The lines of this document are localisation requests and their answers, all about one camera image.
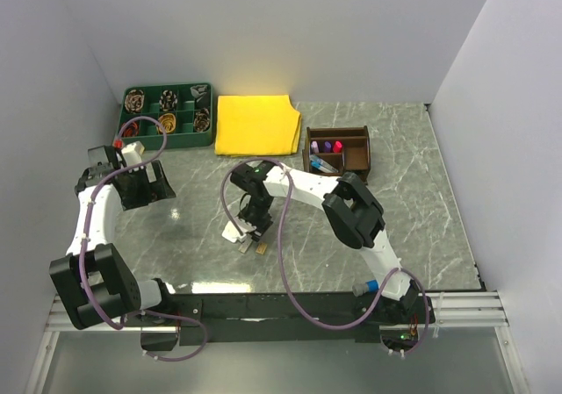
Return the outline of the yellow small eraser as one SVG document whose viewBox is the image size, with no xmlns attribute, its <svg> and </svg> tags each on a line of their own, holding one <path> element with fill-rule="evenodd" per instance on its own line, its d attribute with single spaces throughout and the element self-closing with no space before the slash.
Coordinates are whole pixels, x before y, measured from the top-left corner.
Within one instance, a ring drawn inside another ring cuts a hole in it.
<svg viewBox="0 0 562 394">
<path fill-rule="evenodd" d="M 268 245 L 266 243 L 260 243 L 256 248 L 256 252 L 258 254 L 265 254 L 265 252 L 267 251 L 267 247 Z"/>
</svg>

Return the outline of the white worn eraser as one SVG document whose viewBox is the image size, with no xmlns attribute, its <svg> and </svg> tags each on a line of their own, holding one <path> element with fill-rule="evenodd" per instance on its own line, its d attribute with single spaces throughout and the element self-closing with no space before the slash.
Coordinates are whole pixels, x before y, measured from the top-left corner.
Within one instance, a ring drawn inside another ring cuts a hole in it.
<svg viewBox="0 0 562 394">
<path fill-rule="evenodd" d="M 238 250 L 245 254 L 248 250 L 249 247 L 252 245 L 253 241 L 252 240 L 245 240 L 243 243 L 240 244 Z"/>
</svg>

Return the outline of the clear blue ballpoint pen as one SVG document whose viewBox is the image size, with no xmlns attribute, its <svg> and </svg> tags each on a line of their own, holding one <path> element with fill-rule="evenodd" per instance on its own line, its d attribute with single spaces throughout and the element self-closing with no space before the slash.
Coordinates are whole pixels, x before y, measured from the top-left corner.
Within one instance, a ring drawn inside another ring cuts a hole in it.
<svg viewBox="0 0 562 394">
<path fill-rule="evenodd" d="M 311 155 L 310 156 L 310 163 L 312 161 L 316 161 L 322 165 L 324 165 L 326 168 L 329 168 L 332 170 L 332 173 L 330 174 L 338 174 L 339 173 L 339 169 L 335 168 L 334 166 L 332 166 L 330 163 L 328 163 L 327 161 L 322 160 L 319 156 L 317 155 Z"/>
</svg>

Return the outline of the blue capped marker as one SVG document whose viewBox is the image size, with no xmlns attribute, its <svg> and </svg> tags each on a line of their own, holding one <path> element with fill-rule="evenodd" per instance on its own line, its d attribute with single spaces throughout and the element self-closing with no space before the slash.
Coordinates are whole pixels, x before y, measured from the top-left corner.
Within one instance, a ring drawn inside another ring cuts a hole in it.
<svg viewBox="0 0 562 394">
<path fill-rule="evenodd" d="M 332 173 L 331 169 L 326 168 L 324 165 L 322 165 L 322 164 L 320 164 L 316 161 L 311 162 L 311 167 L 319 170 L 321 173 L 326 173 L 326 174 Z"/>
</svg>

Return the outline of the lilac highlighter marker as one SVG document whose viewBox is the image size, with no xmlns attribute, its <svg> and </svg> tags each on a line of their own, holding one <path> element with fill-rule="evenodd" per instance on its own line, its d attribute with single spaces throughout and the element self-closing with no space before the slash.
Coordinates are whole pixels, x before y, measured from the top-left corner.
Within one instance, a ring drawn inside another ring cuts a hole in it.
<svg viewBox="0 0 562 394">
<path fill-rule="evenodd" d="M 320 147 L 317 141 L 312 141 L 310 144 L 310 150 L 312 154 L 318 154 L 320 152 Z"/>
</svg>

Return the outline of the pink highlighter marker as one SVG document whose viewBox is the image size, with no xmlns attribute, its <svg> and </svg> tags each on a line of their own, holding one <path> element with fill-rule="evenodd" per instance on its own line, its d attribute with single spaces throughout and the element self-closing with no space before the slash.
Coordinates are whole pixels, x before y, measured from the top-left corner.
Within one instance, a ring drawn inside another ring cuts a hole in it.
<svg viewBox="0 0 562 394">
<path fill-rule="evenodd" d="M 333 148 L 332 148 L 332 152 L 333 153 L 340 153 L 343 149 L 343 144 L 341 143 L 341 141 L 337 140 L 334 142 L 333 144 Z"/>
</svg>

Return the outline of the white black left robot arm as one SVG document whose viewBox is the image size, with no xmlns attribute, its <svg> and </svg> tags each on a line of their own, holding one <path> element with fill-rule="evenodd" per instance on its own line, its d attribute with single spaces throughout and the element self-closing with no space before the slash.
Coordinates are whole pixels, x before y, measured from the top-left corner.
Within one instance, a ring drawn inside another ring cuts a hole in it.
<svg viewBox="0 0 562 394">
<path fill-rule="evenodd" d="M 159 279 L 138 281 L 114 246 L 117 216 L 156 201 L 174 198 L 158 160 L 144 164 L 145 147 L 135 141 L 122 148 L 88 150 L 90 165 L 75 186 L 79 214 L 67 253 L 52 261 L 49 275 L 72 325 L 83 330 L 103 322 L 83 281 L 101 276 L 90 291 L 109 319 L 144 310 L 155 325 L 168 324 L 176 305 Z"/>
</svg>

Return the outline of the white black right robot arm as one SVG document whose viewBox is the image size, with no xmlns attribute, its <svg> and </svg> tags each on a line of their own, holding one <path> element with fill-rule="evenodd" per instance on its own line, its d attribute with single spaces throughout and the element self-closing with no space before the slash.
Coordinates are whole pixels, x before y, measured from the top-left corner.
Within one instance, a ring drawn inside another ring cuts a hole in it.
<svg viewBox="0 0 562 394">
<path fill-rule="evenodd" d="M 250 196 L 245 209 L 227 214 L 222 237 L 231 243 L 260 238 L 271 226 L 269 209 L 274 198 L 289 204 L 298 201 L 324 211 L 335 237 L 355 249 L 378 283 L 371 305 L 358 319 L 344 325 L 330 325 L 308 314 L 297 298 L 286 293 L 299 314 L 313 325 L 331 331 L 359 326 L 375 311 L 395 322 L 409 323 L 417 303 L 429 301 L 420 280 L 402 267 L 390 244 L 384 208 L 355 174 L 321 176 L 291 168 L 268 157 L 250 157 L 227 171 L 223 183 L 233 183 Z"/>
</svg>

